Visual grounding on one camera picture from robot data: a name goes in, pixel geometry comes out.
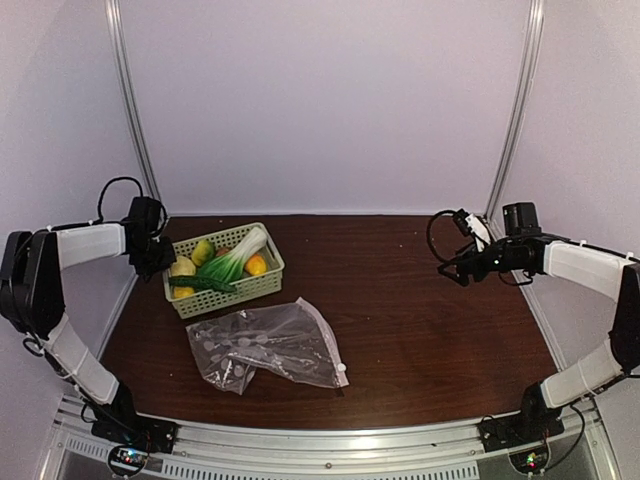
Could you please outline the toy bok choy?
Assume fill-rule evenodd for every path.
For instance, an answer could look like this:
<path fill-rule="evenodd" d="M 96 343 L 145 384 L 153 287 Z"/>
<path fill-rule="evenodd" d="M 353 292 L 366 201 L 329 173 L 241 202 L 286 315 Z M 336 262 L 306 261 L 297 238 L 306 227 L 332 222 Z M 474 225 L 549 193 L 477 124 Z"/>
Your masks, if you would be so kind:
<path fill-rule="evenodd" d="M 200 267 L 198 275 L 227 284 L 238 281 L 242 277 L 247 261 L 266 243 L 265 231 L 260 227 L 254 227 L 232 250 L 214 257 Z"/>

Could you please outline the clear zip top bag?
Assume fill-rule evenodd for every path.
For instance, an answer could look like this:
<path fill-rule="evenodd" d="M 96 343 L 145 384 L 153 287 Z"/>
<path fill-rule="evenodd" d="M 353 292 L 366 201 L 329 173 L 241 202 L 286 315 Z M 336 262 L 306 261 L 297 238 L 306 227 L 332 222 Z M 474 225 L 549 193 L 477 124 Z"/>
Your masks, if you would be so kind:
<path fill-rule="evenodd" d="M 201 377 L 220 391 L 243 394 L 259 369 L 319 388 L 349 385 L 331 326 L 303 298 L 204 320 L 186 332 Z"/>

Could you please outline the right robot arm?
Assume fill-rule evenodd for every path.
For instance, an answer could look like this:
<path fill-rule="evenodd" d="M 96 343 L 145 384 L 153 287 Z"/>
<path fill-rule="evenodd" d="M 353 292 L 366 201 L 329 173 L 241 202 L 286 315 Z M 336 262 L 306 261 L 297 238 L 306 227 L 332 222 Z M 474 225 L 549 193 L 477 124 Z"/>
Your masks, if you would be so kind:
<path fill-rule="evenodd" d="M 487 225 L 464 209 L 448 210 L 470 242 L 442 258 L 439 274 L 466 287 L 489 274 L 521 271 L 531 284 L 537 275 L 566 280 L 613 300 L 607 339 L 574 365 L 528 387 L 512 430 L 519 440 L 540 437 L 562 409 L 587 394 L 636 377 L 639 367 L 639 261 L 632 255 L 578 243 L 542 231 L 532 202 L 503 207 L 505 235 L 492 238 Z"/>

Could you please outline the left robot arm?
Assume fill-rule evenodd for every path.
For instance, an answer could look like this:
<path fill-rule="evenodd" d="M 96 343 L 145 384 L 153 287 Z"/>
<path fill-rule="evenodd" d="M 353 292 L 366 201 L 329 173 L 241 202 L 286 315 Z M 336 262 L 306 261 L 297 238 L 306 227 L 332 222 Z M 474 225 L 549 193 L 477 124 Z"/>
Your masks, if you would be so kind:
<path fill-rule="evenodd" d="M 91 353 L 66 312 L 62 272 L 95 260 L 126 256 L 144 281 L 175 260 L 163 236 L 166 212 L 160 201 L 137 196 L 118 222 L 98 220 L 8 237 L 1 262 L 1 315 L 23 334 L 27 349 L 44 357 L 73 384 L 106 429 L 123 444 L 144 433 L 130 389 Z"/>

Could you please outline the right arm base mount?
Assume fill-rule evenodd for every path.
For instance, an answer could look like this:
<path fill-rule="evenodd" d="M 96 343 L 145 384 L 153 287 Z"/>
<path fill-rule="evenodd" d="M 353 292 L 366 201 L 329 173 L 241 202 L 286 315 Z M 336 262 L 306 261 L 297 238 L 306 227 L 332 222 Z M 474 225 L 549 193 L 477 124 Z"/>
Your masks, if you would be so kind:
<path fill-rule="evenodd" d="M 565 431 L 559 418 L 526 423 L 521 413 L 504 417 L 484 416 L 477 429 L 486 453 L 538 443 Z"/>

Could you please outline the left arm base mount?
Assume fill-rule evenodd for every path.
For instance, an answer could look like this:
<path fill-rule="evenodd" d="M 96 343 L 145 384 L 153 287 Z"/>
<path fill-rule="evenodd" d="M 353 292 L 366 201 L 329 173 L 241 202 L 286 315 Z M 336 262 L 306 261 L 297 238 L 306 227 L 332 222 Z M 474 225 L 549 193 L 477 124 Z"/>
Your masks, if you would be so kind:
<path fill-rule="evenodd" d="M 173 452 L 178 433 L 175 422 L 142 416 L 140 425 L 133 431 L 117 425 L 112 420 L 97 420 L 91 427 L 93 436 L 126 445 L 147 453 Z"/>

